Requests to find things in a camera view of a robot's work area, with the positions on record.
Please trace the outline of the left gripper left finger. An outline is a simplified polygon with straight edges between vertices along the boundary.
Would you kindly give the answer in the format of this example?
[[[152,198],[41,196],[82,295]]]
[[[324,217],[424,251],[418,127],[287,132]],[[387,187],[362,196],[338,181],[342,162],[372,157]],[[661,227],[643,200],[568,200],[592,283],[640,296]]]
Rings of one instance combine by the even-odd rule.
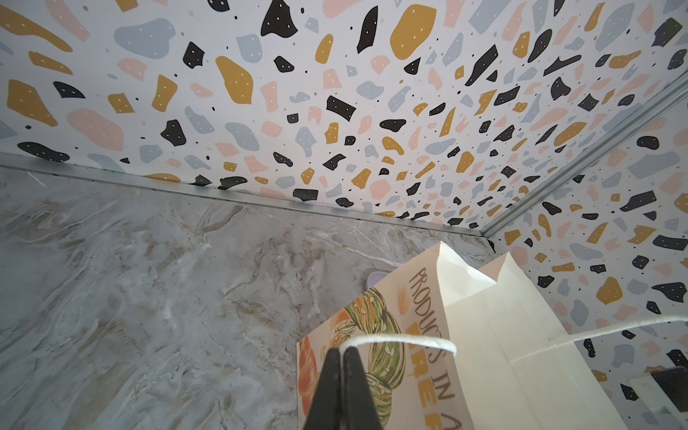
[[[340,428],[342,370],[338,349],[329,349],[319,377],[304,430],[337,430]]]

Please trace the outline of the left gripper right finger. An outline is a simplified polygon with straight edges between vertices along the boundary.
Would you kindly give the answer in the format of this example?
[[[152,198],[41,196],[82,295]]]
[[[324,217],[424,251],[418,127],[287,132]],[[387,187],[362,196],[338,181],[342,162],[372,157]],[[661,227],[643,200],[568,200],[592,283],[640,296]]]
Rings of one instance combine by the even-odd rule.
[[[342,422],[347,430],[382,430],[376,405],[370,390],[367,373],[356,347],[343,353],[342,364]]]

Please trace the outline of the lilac plastic tray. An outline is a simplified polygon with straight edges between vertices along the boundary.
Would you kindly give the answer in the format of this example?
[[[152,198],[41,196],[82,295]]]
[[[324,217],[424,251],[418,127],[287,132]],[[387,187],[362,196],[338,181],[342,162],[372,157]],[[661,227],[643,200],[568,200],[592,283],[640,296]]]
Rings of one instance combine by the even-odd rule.
[[[376,286],[376,284],[378,284],[380,281],[382,281],[387,276],[388,276],[388,272],[371,272],[367,276],[367,280],[365,281],[366,290],[370,290],[371,288],[374,288],[374,286]]]

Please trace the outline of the printed paper bread bag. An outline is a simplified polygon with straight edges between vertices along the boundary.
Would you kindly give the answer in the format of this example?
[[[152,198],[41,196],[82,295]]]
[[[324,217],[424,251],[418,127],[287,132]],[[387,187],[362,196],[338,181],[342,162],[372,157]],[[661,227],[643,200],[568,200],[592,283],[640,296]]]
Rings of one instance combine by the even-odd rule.
[[[298,343],[298,421],[352,347],[383,429],[623,428],[578,345],[512,256],[475,269],[440,243]]]

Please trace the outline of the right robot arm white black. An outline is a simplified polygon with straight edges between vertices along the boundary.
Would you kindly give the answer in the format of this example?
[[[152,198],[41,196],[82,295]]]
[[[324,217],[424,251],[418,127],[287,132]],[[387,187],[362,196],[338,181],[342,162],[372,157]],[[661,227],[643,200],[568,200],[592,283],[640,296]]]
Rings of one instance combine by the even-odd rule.
[[[672,367],[628,380],[654,419],[672,417],[687,428],[687,368]]]

